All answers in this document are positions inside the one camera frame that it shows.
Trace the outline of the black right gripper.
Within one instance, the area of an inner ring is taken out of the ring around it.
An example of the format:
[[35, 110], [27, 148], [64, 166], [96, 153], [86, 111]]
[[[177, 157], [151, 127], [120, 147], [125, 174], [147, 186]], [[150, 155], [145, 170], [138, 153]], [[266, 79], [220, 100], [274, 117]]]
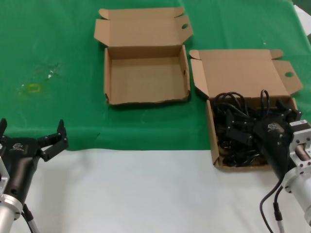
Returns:
[[289, 123], [299, 121], [302, 112], [276, 100], [281, 117], [271, 117], [256, 123], [250, 120], [239, 121], [231, 113], [226, 113], [225, 136], [231, 140], [251, 146], [254, 143], [269, 166], [278, 177], [283, 179], [289, 169], [289, 145], [291, 135]]

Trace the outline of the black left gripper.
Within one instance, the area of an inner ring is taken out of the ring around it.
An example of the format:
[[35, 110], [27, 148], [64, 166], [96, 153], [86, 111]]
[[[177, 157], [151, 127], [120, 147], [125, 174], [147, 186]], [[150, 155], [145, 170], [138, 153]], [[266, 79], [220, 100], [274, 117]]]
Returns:
[[57, 132], [39, 139], [4, 136], [7, 121], [0, 121], [0, 143], [2, 149], [0, 156], [9, 175], [9, 181], [4, 194], [16, 198], [20, 202], [26, 200], [38, 161], [42, 158], [45, 162], [51, 160], [69, 147], [64, 121], [59, 121]]

